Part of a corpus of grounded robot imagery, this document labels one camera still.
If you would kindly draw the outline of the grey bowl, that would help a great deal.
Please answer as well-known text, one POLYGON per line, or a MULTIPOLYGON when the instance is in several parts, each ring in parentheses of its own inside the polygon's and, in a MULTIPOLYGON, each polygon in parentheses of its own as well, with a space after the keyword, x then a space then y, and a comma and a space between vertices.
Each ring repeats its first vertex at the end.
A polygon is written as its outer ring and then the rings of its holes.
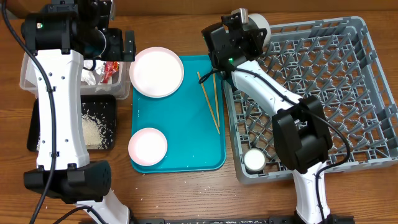
POLYGON ((248 15, 248 17, 250 20, 253 21, 253 23, 256 25, 257 28, 266 30, 263 40, 263 47, 265 47, 270 42, 271 39, 271 27, 268 21, 264 16, 260 14, 250 14, 248 15))

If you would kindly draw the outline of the white cup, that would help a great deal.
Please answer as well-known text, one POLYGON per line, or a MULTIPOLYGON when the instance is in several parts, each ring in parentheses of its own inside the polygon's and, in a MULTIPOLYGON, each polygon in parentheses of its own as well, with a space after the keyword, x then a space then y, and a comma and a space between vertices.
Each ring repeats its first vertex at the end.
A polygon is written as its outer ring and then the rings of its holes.
POLYGON ((258 173, 266 165, 266 157, 259 149, 248 150, 243 157, 243 161, 248 173, 258 173))

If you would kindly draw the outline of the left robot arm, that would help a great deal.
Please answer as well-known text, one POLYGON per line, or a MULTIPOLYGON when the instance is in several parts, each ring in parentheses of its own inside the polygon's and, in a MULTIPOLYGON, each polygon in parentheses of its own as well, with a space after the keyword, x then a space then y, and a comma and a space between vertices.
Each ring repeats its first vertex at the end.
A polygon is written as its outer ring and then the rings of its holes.
POLYGON ((24 185, 42 197, 85 210, 98 223, 129 223, 130 209, 111 190, 107 161, 92 161, 83 137, 81 73, 85 60, 132 62, 134 33, 111 28, 111 1, 52 1, 21 26, 34 64, 40 149, 24 185))

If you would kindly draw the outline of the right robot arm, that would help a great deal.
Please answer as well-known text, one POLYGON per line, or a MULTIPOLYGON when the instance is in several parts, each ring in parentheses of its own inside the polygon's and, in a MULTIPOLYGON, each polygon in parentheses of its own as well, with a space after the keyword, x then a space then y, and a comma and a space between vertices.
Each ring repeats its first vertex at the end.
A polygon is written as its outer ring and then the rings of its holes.
POLYGON ((274 150, 292 170, 297 194, 295 218, 301 223, 327 223, 330 209, 322 179, 332 147, 322 104, 303 98, 268 75, 257 59, 271 39, 260 14, 235 12, 201 32, 214 72, 251 97, 272 121, 274 150))

